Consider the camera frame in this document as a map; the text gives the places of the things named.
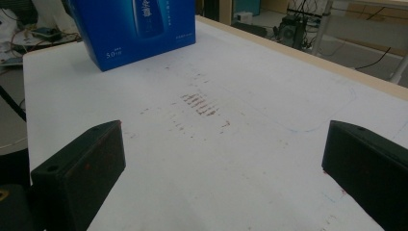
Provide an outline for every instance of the white tabletop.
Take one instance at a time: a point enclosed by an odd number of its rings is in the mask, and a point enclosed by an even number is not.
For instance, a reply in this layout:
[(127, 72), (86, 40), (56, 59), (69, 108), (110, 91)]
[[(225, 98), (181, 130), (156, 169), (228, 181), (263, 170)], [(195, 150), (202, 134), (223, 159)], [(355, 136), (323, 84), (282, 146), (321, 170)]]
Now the white tabletop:
[(196, 34), (107, 72), (83, 43), (24, 57), (32, 167), (122, 121), (127, 167), (89, 230), (382, 230), (323, 173), (328, 125), (408, 147), (408, 102), (202, 22)]

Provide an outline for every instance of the gray floor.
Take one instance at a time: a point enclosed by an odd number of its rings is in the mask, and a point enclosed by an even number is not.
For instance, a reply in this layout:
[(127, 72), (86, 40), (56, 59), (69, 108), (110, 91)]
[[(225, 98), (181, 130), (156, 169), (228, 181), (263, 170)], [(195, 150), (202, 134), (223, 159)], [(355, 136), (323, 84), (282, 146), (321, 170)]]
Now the gray floor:
[[(283, 16), (285, 15), (281, 13), (262, 11), (261, 15), (253, 18), (253, 24), (265, 26), (271, 33), (271, 28), (278, 26)], [(372, 64), (382, 55), (383, 52), (327, 37), (324, 38), (319, 50), (319, 56), (323, 59), (347, 67)], [(387, 55), (378, 64), (361, 69), (361, 71), (373, 76), (372, 78), (388, 79), (401, 59), (398, 56)], [(399, 84), (408, 88), (408, 69), (402, 76)], [(0, 86), (11, 95), (17, 104), (22, 103), (24, 107), (24, 83), (21, 68), (12, 70), (0, 68)], [(27, 147), (26, 137), (25, 122), (0, 98), (0, 155)]]

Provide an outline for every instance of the blue box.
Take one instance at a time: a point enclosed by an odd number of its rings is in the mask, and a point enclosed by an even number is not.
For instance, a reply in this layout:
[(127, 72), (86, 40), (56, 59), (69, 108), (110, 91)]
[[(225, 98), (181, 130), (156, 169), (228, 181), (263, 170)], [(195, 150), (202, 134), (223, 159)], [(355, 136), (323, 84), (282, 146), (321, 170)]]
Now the blue box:
[(194, 0), (68, 0), (68, 5), (102, 71), (195, 43)]

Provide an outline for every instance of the white plastic bag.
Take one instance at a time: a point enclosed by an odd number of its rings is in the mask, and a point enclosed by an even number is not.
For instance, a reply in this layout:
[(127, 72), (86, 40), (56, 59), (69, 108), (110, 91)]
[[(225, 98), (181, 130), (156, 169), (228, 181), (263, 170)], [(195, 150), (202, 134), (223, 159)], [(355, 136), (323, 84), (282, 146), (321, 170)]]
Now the white plastic bag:
[(0, 43), (11, 41), (17, 30), (17, 16), (7, 9), (0, 11)]

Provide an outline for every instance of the metal leg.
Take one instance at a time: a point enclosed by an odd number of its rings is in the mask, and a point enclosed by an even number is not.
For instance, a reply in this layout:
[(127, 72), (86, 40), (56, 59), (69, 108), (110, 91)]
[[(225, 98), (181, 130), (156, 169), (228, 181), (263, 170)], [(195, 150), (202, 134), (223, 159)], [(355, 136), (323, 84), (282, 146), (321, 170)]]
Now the metal leg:
[(318, 53), (319, 46), (321, 43), (321, 38), (323, 38), (324, 32), (327, 27), (332, 5), (333, 5), (333, 1), (327, 1), (326, 8), (324, 9), (324, 13), (321, 17), (321, 23), (319, 26), (318, 34), (316, 35), (315, 43), (313, 43), (312, 55), (314, 56), (316, 56)]
[(402, 61), (399, 63), (396, 71), (391, 76), (390, 82), (394, 84), (398, 84), (402, 77), (402, 72), (404, 71), (405, 67), (408, 65), (408, 55), (406, 55)]

